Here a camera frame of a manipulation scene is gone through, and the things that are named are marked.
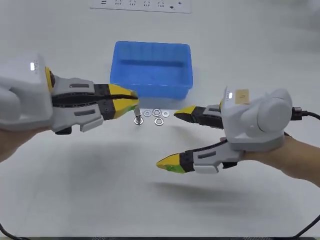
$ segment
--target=human hand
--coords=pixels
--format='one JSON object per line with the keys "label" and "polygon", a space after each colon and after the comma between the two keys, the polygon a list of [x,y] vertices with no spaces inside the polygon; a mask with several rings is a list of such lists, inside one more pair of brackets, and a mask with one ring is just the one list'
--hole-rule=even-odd
{"label": "human hand", "polygon": [[32,139],[36,134],[47,130],[49,130],[47,127],[15,132],[0,130],[0,163],[11,157],[21,145]]}
{"label": "human hand", "polygon": [[320,187],[320,148],[285,136],[282,147],[268,152],[245,152],[242,161],[253,160],[276,168],[295,179]]}

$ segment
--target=led light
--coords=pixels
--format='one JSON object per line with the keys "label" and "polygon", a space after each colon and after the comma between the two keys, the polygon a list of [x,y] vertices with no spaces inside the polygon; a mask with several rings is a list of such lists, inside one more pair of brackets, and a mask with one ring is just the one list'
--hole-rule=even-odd
{"label": "led light", "polygon": [[35,68],[35,63],[34,62],[30,62],[30,70],[31,71],[34,71],[36,68]]}

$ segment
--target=forearm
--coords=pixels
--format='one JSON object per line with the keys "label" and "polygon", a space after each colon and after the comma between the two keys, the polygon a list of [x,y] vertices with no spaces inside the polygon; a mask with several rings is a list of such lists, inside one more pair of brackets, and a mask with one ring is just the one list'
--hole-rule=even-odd
{"label": "forearm", "polygon": [[254,159],[281,170],[286,175],[307,180],[320,187],[320,148],[285,137],[282,147],[267,153],[247,153]]}

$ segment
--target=white table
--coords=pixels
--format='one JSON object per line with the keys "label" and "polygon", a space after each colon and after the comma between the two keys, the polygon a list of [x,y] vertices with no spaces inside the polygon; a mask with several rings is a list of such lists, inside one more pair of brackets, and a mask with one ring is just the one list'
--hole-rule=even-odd
{"label": "white table", "polygon": [[[309,20],[292,0],[194,0],[192,14],[2,0],[0,62],[37,50],[59,76],[107,83],[116,41],[186,43],[194,87],[183,106],[216,104],[226,85],[285,87],[295,106],[320,113],[320,32]],[[316,146],[319,130],[308,118],[287,128]],[[217,175],[156,168],[221,136],[173,116],[137,127],[133,113],[86,133],[39,134],[1,163],[0,221],[32,237],[291,236],[320,213],[316,186],[256,162]]]}

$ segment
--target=gray gripper housing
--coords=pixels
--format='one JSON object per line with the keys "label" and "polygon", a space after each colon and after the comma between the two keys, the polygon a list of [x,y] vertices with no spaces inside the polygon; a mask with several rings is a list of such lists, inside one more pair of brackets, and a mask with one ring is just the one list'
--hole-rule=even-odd
{"label": "gray gripper housing", "polygon": [[[203,114],[221,118],[220,106],[209,105],[206,107]],[[218,173],[220,164],[237,163],[241,160],[243,154],[244,151],[233,150],[230,143],[227,140],[224,140],[217,144],[194,151],[193,167],[195,171],[199,173]]]}
{"label": "gray gripper housing", "polygon": [[[95,93],[94,83],[80,78],[55,77],[52,97],[71,93]],[[104,122],[98,104],[82,107],[53,107],[51,129],[59,132],[73,125],[80,125],[80,131],[94,129]]]}

